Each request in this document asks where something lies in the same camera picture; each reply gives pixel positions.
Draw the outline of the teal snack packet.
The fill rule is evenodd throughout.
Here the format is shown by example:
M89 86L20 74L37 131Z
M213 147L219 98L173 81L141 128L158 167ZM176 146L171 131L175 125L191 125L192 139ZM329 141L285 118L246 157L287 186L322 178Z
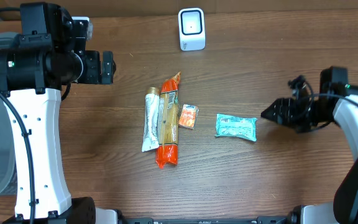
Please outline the teal snack packet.
M257 118L241 118L226 114L216 115L216 137L236 137L256 142Z

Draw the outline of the white silver tube package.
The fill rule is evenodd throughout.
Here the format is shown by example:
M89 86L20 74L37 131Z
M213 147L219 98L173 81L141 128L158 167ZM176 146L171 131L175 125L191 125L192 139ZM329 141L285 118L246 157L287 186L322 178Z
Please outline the white silver tube package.
M159 147L157 125L160 103L160 90L150 87L145 95L145 121L142 140L142 152L154 150Z

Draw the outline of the small orange packet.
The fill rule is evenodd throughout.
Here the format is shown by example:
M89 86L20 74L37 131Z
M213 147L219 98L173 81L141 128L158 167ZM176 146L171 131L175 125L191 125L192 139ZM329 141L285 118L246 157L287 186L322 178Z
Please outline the small orange packet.
M194 129L199 108L194 105L184 104L178 125L188 129Z

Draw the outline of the long orange snack package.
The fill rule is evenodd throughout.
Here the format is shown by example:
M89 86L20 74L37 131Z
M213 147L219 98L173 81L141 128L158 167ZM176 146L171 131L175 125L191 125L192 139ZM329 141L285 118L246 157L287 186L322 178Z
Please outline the long orange snack package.
M160 92L157 134L159 146L155 161L160 169L165 164L178 164L178 86L181 72L165 80Z

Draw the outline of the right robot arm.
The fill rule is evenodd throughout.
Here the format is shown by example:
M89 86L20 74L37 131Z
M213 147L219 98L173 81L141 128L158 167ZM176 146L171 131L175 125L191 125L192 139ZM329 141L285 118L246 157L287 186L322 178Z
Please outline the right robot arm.
M329 67L320 73L315 93L302 75L288 82L289 98L278 98L261 117L297 133L310 133L331 123L343 131L354 164L331 203L299 205L282 223L358 223L358 86L349 84L344 67Z

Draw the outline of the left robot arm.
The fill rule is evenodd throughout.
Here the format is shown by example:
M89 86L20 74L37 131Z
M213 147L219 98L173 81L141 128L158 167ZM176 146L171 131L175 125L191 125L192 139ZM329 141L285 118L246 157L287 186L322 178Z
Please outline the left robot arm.
M113 54L86 50L88 17L73 17L46 2L22 4L22 32L14 47L0 50L0 97L11 123L17 171L15 214L9 223L110 223L115 210L68 190L59 136L62 88L73 83L110 85Z

